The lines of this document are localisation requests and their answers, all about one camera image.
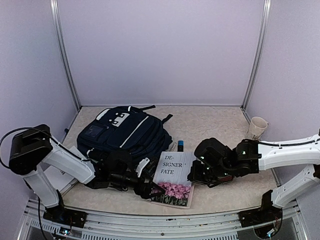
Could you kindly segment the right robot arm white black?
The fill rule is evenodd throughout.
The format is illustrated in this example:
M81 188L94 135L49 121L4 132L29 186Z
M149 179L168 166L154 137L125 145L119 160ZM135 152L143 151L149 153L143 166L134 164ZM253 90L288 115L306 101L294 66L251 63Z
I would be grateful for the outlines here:
M320 182L319 134L273 142L243 139L233 149L212 137L204 139L194 155L196 160L187 179L209 188L269 169L305 165L291 180L263 194L261 206L255 209L260 222L268 221L290 201Z

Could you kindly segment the navy blue student backpack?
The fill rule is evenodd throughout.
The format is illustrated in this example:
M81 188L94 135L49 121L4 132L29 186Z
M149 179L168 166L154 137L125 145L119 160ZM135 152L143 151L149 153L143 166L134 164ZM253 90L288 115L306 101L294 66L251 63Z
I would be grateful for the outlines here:
M159 119L145 112L155 105L138 108L117 106L106 108L77 136L77 149L86 156L92 150L109 154L126 150L135 163L145 157L159 158L172 143L164 124L172 118Z

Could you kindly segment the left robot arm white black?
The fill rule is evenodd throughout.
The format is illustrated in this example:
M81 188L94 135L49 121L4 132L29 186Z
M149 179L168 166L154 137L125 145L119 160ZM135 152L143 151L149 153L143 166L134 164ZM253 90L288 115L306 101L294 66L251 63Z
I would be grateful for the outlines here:
M85 157L80 157L55 139L46 124L16 128L9 133L14 137L6 167L23 178L46 211L61 223L70 218L70 211L65 207L60 191L48 180L41 163L53 166L95 190L126 191L132 188L136 195L146 200L165 192L151 178L134 169L132 156L125 150L109 154L90 150Z

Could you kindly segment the designer fate flower book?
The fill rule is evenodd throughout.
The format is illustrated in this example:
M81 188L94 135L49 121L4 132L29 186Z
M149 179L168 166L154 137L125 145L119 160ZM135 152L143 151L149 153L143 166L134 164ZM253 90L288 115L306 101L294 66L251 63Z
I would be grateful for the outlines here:
M194 185L188 180L188 174L191 172L191 166L195 159L192 152L162 152L153 176L153 182L161 187L164 193L151 198L150 202L189 209Z

